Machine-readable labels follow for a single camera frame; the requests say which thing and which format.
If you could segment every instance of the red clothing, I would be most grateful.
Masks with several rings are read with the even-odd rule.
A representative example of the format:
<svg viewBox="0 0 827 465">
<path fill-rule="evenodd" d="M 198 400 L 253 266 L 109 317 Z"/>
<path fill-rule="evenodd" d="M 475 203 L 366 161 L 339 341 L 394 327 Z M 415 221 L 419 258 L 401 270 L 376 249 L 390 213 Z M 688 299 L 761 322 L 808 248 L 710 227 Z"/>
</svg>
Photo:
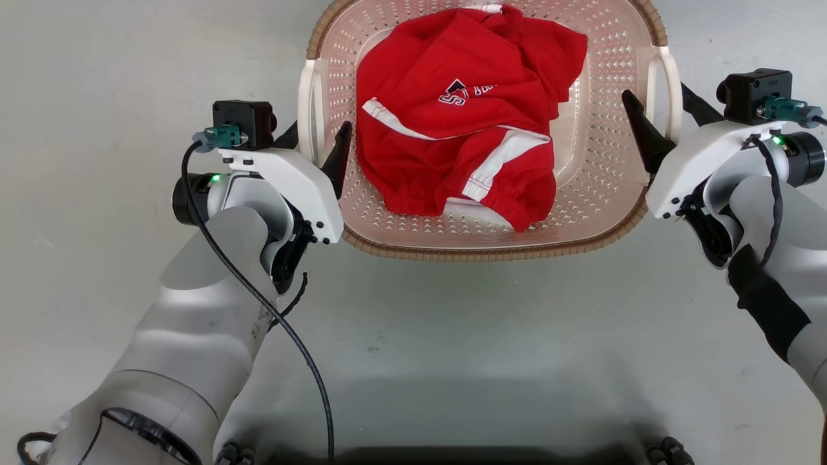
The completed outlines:
<svg viewBox="0 0 827 465">
<path fill-rule="evenodd" d="M 387 209 L 434 216 L 449 198 L 468 198 L 517 231 L 544 220 L 556 192 L 548 122 L 586 46 L 586 36 L 512 7 L 397 26 L 356 79 L 356 154 Z"/>
</svg>

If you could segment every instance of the black cable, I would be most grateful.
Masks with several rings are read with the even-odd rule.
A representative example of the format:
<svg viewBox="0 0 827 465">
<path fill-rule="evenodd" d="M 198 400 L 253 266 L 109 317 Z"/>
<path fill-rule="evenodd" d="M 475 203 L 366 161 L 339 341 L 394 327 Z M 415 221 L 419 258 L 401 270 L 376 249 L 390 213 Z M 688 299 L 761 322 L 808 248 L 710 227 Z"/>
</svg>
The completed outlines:
<svg viewBox="0 0 827 465">
<path fill-rule="evenodd" d="M 184 153 L 184 159 L 181 161 L 181 179 L 187 180 L 189 179 L 189 159 L 192 157 L 193 152 L 195 149 L 199 148 L 202 145 L 201 141 L 196 141 L 193 145 L 189 146 L 187 151 Z M 195 205 L 195 198 L 193 196 L 193 189 L 189 185 L 188 182 L 184 182 L 184 193 L 187 197 L 187 203 L 189 205 Z M 301 338 L 296 334 L 284 317 L 279 313 L 278 310 L 275 309 L 275 306 L 261 293 L 258 289 L 236 268 L 235 265 L 232 264 L 227 255 L 224 254 L 224 251 L 221 250 L 221 247 L 215 242 L 215 238 L 213 235 L 210 234 L 209 230 L 207 229 L 207 225 L 204 223 L 203 218 L 201 218 L 201 214 L 198 213 L 198 210 L 192 209 L 194 212 L 192 216 L 195 225 L 198 226 L 198 229 L 201 230 L 201 233 L 204 235 L 204 238 L 207 239 L 207 243 L 213 249 L 216 256 L 219 260 L 227 267 L 227 269 L 235 276 L 239 282 L 241 282 L 244 287 L 253 294 L 259 302 L 273 315 L 273 317 L 281 324 L 281 327 L 287 332 L 287 335 L 290 336 L 290 339 L 293 339 L 293 343 L 296 344 L 296 347 L 299 348 L 299 351 L 302 353 L 304 360 L 307 362 L 310 371 L 313 373 L 313 379 L 316 380 L 316 386 L 318 386 L 319 394 L 322 395 L 322 404 L 324 406 L 324 416 L 327 422 L 327 460 L 332 463 L 333 462 L 333 453 L 334 453 L 334 442 L 333 442 L 333 413 L 330 410 L 330 400 L 327 397 L 327 389 L 324 387 L 324 381 L 322 380 L 322 374 L 318 372 L 318 368 L 316 367 L 316 362 L 313 361 L 313 357 L 310 356 L 310 352 L 302 343 Z"/>
<path fill-rule="evenodd" d="M 775 166 L 775 162 L 772 161 L 772 154 L 761 139 L 753 136 L 751 140 L 761 151 L 761 155 L 763 155 L 764 161 L 767 163 L 767 169 L 770 172 L 770 184 L 772 186 L 772 229 L 770 230 L 770 243 L 767 245 L 767 250 L 764 251 L 764 258 L 761 260 L 761 264 L 759 265 L 763 268 L 770 260 L 772 251 L 775 250 L 775 246 L 778 243 L 778 236 L 781 234 L 781 220 L 784 214 L 784 199 L 781 197 L 781 179 L 778 177 L 778 169 Z"/>
<path fill-rule="evenodd" d="M 57 434 L 46 433 L 38 431 L 37 433 L 23 434 L 23 437 L 17 441 L 17 455 L 23 465 L 40 465 L 31 455 L 26 451 L 26 445 L 35 442 L 50 443 L 55 440 Z"/>
<path fill-rule="evenodd" d="M 302 274 L 302 286 L 299 287 L 299 292 L 296 293 L 296 296 L 293 298 L 293 301 L 290 302 L 290 305 L 288 305 L 287 308 L 284 309 L 283 312 L 281 312 L 281 317 L 282 318 L 287 316 L 290 312 L 293 311 L 294 308 L 296 308 L 296 305 L 299 304 L 299 301 L 302 299 L 302 296 L 304 295 L 304 290 L 306 290 L 307 288 L 308 288 L 308 273 L 307 273 L 307 271 L 305 271 Z M 270 330 L 272 328 L 274 328 L 275 326 L 277 326 L 278 324 L 279 324 L 279 320 L 274 319 L 272 321 L 272 323 L 270 323 L 270 327 L 267 329 L 267 333 L 269 333 Z"/>
</svg>

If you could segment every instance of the brown woven rim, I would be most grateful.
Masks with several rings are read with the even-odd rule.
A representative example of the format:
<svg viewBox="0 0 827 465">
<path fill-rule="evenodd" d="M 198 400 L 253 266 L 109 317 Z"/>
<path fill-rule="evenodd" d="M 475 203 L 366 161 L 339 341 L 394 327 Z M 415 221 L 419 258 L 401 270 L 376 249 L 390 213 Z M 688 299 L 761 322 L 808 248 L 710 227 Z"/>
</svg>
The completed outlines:
<svg viewBox="0 0 827 465">
<path fill-rule="evenodd" d="M 353 3 L 359 0 L 335 0 L 318 20 L 313 36 L 308 44 L 308 60 L 317 60 L 322 49 L 322 43 L 327 35 L 327 30 L 336 21 L 336 18 Z M 651 0 L 628 0 L 640 16 L 646 22 L 649 35 L 652 37 L 653 46 L 668 45 L 666 28 L 663 25 L 660 13 L 652 5 Z M 617 242 L 621 237 L 628 234 L 648 211 L 645 201 L 646 189 L 640 193 L 638 202 L 632 211 L 618 223 L 614 228 L 598 236 L 581 241 L 564 242 L 548 246 L 520 247 L 501 250 L 430 250 L 413 247 L 393 247 L 373 242 L 361 236 L 358 232 L 345 225 L 344 239 L 357 249 L 368 252 L 371 255 L 386 256 L 388 258 L 399 258 L 402 260 L 421 261 L 513 261 L 530 260 L 533 258 L 547 258 L 550 256 L 574 255 L 577 253 L 591 252 Z"/>
</svg>

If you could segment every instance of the black strap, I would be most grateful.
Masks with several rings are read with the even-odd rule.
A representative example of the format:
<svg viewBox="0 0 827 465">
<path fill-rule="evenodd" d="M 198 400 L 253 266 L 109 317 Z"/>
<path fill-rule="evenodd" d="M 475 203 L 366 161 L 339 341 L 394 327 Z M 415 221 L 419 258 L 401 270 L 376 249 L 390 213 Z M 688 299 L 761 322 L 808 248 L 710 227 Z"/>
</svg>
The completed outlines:
<svg viewBox="0 0 827 465">
<path fill-rule="evenodd" d="M 738 308 L 753 316 L 772 350 L 787 362 L 790 344 L 811 323 L 810 318 L 764 271 L 752 246 L 744 247 L 733 257 L 729 283 L 738 294 Z"/>
</svg>

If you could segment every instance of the teal connector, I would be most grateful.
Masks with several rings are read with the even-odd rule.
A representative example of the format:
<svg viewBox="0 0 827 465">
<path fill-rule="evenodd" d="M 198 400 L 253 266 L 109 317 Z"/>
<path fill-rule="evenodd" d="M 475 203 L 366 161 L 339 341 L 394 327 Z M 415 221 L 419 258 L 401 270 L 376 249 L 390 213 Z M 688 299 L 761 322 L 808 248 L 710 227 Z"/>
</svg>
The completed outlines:
<svg viewBox="0 0 827 465">
<path fill-rule="evenodd" d="M 801 127 L 812 129 L 819 126 L 817 118 L 824 116 L 821 107 L 811 107 L 807 102 L 791 98 L 767 97 L 764 106 L 758 109 L 758 116 L 771 121 L 789 121 Z"/>
<path fill-rule="evenodd" d="M 241 132 L 238 126 L 225 124 L 218 127 L 208 127 L 203 132 L 196 132 L 193 141 L 201 141 L 196 149 L 199 153 L 207 153 L 213 149 L 228 149 L 246 144 L 247 134 Z"/>
</svg>

